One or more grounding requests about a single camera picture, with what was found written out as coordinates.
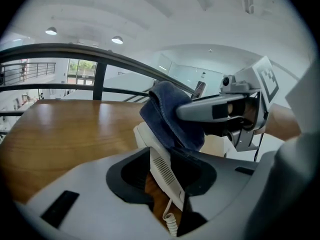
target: navy blue cloth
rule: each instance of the navy blue cloth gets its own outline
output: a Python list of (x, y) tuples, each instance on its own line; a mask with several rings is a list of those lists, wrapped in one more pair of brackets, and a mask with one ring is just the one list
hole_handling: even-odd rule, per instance
[(184, 147), (199, 151), (205, 142), (203, 128), (176, 115), (176, 108), (190, 103), (191, 98), (168, 81), (156, 84), (149, 95), (140, 115), (161, 144), (167, 149)]

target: wooden table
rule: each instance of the wooden table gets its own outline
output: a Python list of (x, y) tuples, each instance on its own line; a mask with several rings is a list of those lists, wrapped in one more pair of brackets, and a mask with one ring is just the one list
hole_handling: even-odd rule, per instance
[[(97, 100), (39, 100), (16, 122), (0, 145), (0, 168), (14, 200), (26, 203), (36, 192), (72, 169), (137, 149), (133, 128), (143, 119), (141, 103)], [(151, 175), (145, 191), (162, 220), (169, 198)], [(170, 212), (180, 223), (181, 211)]]

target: coiled cable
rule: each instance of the coiled cable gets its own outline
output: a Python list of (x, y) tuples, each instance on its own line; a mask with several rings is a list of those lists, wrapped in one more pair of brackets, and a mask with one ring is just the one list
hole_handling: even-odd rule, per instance
[(172, 212), (168, 213), (171, 204), (172, 204), (172, 200), (170, 199), (170, 201), (168, 202), (168, 204), (164, 210), (162, 218), (166, 222), (166, 226), (169, 229), (171, 236), (176, 237), (177, 231), (178, 231), (178, 225), (176, 222), (176, 218)]

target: white plastic object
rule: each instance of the white plastic object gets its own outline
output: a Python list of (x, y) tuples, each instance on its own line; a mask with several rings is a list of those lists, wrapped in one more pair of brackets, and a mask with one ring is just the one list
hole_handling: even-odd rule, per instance
[(138, 148), (150, 148), (150, 172), (158, 186), (182, 211), (185, 192), (171, 170), (170, 154), (156, 138), (146, 122), (133, 129)]
[(173, 213), (171, 212), (168, 213), (171, 203), (172, 203), (172, 200), (170, 199), (170, 201), (168, 202), (165, 208), (162, 218), (166, 222), (166, 226), (169, 229), (171, 236), (176, 237), (178, 232), (177, 221)]

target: black cable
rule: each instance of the black cable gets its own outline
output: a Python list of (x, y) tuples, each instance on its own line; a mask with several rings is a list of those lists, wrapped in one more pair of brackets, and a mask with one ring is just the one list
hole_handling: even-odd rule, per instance
[(256, 150), (256, 152), (255, 152), (255, 154), (254, 154), (254, 158), (253, 158), (253, 161), (254, 161), (254, 162), (257, 161), (258, 153), (259, 153), (259, 149), (260, 149), (260, 145), (261, 145), (261, 142), (262, 142), (262, 138), (263, 138), (263, 137), (264, 137), (264, 133), (261, 134), (258, 149)]

